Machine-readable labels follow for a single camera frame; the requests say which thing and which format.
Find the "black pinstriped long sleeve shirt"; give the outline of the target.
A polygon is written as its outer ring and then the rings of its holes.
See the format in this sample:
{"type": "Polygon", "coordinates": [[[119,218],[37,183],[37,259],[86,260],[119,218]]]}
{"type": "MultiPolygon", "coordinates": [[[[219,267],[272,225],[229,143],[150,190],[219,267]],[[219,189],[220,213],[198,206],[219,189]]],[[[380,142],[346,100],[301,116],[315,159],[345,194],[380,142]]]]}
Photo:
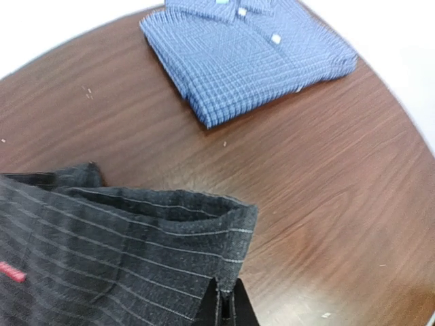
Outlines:
{"type": "Polygon", "coordinates": [[[258,210],[228,196],[106,187],[90,162],[1,175],[2,325],[192,325],[228,299],[258,210]]]}

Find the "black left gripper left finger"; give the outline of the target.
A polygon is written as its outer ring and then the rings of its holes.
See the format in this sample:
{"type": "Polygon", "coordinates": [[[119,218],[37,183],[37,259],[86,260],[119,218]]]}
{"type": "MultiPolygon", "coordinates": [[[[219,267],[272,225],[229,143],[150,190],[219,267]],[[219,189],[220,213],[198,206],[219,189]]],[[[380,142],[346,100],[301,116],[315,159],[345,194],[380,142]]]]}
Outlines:
{"type": "Polygon", "coordinates": [[[192,326],[221,326],[222,295],[217,281],[212,278],[196,312],[192,326]]]}

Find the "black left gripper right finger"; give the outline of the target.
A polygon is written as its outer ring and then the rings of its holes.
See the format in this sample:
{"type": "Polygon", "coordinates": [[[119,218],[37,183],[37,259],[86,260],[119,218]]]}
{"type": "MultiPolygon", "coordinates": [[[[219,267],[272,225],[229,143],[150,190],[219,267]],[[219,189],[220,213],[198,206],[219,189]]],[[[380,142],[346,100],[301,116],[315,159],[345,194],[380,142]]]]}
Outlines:
{"type": "Polygon", "coordinates": [[[228,319],[230,326],[259,326],[253,306],[249,300],[245,286],[240,278],[228,299],[228,319]]]}

